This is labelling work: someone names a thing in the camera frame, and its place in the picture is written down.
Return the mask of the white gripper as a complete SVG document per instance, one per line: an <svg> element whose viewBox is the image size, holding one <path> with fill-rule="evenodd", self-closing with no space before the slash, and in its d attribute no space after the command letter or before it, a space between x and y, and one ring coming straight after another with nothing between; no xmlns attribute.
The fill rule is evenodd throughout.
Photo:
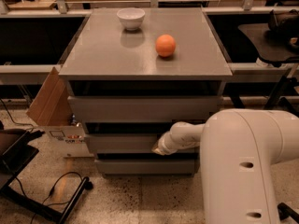
<svg viewBox="0 0 299 224"><path fill-rule="evenodd" d="M171 150L165 145L167 134L163 134L152 147L151 151L158 155L171 155Z"/></svg>

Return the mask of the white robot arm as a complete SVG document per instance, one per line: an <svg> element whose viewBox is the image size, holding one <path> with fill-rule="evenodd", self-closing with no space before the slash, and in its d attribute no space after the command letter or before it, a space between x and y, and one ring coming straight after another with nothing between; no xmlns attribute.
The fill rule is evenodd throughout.
<svg viewBox="0 0 299 224"><path fill-rule="evenodd" d="M206 224L280 224L273 164L299 158L299 118L282 110L225 109L204 124L177 122L152 151L199 147Z"/></svg>

